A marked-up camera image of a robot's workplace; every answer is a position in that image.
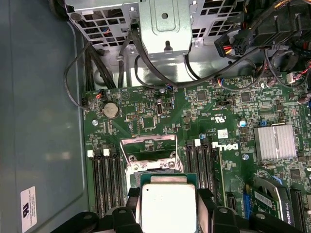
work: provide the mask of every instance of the capacitor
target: capacitor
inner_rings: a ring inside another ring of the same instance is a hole
[[[243,160],[248,160],[248,159],[249,159],[249,155],[248,155],[248,154],[242,155],[242,159],[243,159]]]
[[[205,139],[206,138],[206,134],[205,133],[200,133],[199,138],[201,140]]]
[[[245,120],[240,120],[240,122],[238,123],[238,127],[240,127],[240,128],[246,127],[246,121]]]
[[[269,82],[267,82],[267,87],[273,87],[277,83],[276,79],[272,79]]]

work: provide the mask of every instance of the pcie slot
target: pcie slot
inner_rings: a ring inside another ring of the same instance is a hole
[[[295,227],[302,232],[307,232],[304,214],[304,203],[302,200],[301,191],[295,188],[291,188],[290,193]]]

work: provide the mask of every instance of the white label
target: white label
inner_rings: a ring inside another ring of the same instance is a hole
[[[217,130],[218,133],[218,139],[228,138],[228,130]]]
[[[37,223],[37,210],[35,204],[35,187],[20,193],[21,228],[22,233],[28,231]]]
[[[258,200],[260,200],[261,202],[265,203],[267,206],[272,208],[272,202],[269,199],[265,198],[263,195],[259,194],[258,192],[255,192],[255,198],[257,198]]]

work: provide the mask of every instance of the screw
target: screw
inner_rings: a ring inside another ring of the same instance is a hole
[[[248,155],[248,154],[244,154],[244,155],[242,156],[242,159],[243,159],[243,160],[248,160],[248,159],[249,159],[249,155]]]
[[[219,212],[223,213],[223,214],[226,214],[226,213],[228,213],[228,210],[225,209],[225,208],[221,208],[221,209],[219,209]]]
[[[170,154],[170,158],[176,157],[176,151],[172,151]]]
[[[266,218],[266,216],[263,215],[263,214],[256,214],[256,217],[260,218],[260,219],[265,219]]]
[[[98,120],[92,120],[92,124],[93,124],[94,126],[97,126],[97,125],[98,125]]]
[[[169,168],[174,168],[175,167],[175,163],[174,162],[169,162]]]
[[[82,16],[78,13],[72,13],[70,15],[70,18],[74,21],[80,21],[82,19]]]

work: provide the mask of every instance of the ram slot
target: ram slot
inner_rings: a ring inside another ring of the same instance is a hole
[[[193,162],[193,149],[192,149],[192,141],[186,142],[186,158],[188,165],[188,173],[193,173],[192,162]]]
[[[194,156],[194,161],[195,161],[195,172],[198,175],[198,183],[199,183],[199,188],[204,188],[204,175],[203,175],[203,169],[202,169],[202,156],[201,156],[201,148],[200,147],[195,147],[193,150],[193,156]]]
[[[118,190],[118,206],[124,206],[124,193],[123,193],[123,182],[122,182],[122,170],[121,170],[121,160],[120,159],[114,159],[115,164],[115,175],[116,175],[116,186]]]
[[[104,189],[101,175],[101,162],[99,160],[93,161],[93,178],[95,184],[95,201],[96,211],[99,217],[104,217],[105,202],[104,202]]]
[[[111,208],[111,202],[110,202],[110,183],[108,181],[108,164],[106,159],[101,160],[101,170],[102,170],[102,181],[103,181],[103,187],[104,187],[104,202],[105,202],[105,213]]]
[[[208,186],[207,188],[213,193],[215,202],[217,202],[217,190],[215,184],[215,174],[214,174],[214,159],[213,153],[210,149],[209,143],[203,143],[203,157],[206,162],[206,173]]]
[[[115,193],[115,186],[114,186],[114,169],[113,169],[113,161],[112,159],[107,159],[107,165],[108,165],[108,170],[107,170],[107,178],[108,178],[108,183],[109,183],[109,195],[110,195],[110,205],[111,208],[116,207],[117,206],[117,202],[116,202],[116,193]]]

